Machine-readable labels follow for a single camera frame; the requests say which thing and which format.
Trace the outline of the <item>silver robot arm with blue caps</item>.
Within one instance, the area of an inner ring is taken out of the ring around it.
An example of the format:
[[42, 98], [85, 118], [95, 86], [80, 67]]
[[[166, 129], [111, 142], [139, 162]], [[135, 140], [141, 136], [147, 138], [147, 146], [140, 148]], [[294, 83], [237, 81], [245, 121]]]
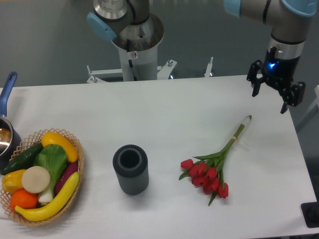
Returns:
[[265, 59], [251, 64], [247, 81], [253, 87], [254, 97], [258, 95], [262, 83], [278, 91], [283, 100], [282, 114], [303, 100], [306, 85], [295, 82], [293, 77], [317, 4], [316, 0], [224, 1], [227, 13], [272, 27]]

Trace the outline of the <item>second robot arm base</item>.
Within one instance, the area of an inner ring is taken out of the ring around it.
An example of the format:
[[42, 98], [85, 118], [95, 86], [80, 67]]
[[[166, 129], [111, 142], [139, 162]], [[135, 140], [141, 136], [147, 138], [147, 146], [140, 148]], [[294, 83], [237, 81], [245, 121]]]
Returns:
[[95, 0], [87, 22], [100, 38], [128, 52], [149, 50], [164, 36], [163, 23], [150, 12], [148, 0]]

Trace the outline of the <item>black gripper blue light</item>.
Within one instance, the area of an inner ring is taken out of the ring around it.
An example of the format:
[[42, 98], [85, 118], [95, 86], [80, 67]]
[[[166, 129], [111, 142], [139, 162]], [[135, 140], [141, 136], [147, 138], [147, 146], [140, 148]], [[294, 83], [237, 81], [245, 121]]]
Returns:
[[[279, 48], [272, 46], [266, 52], [264, 64], [261, 60], [253, 62], [246, 79], [251, 83], [253, 88], [252, 97], [258, 95], [260, 86], [264, 82], [277, 90], [284, 102], [280, 113], [284, 114], [289, 106], [296, 107], [302, 102], [306, 84], [305, 82], [292, 82], [299, 57], [294, 59], [279, 59], [275, 56], [278, 52]], [[262, 77], [258, 78], [257, 73], [260, 70]]]

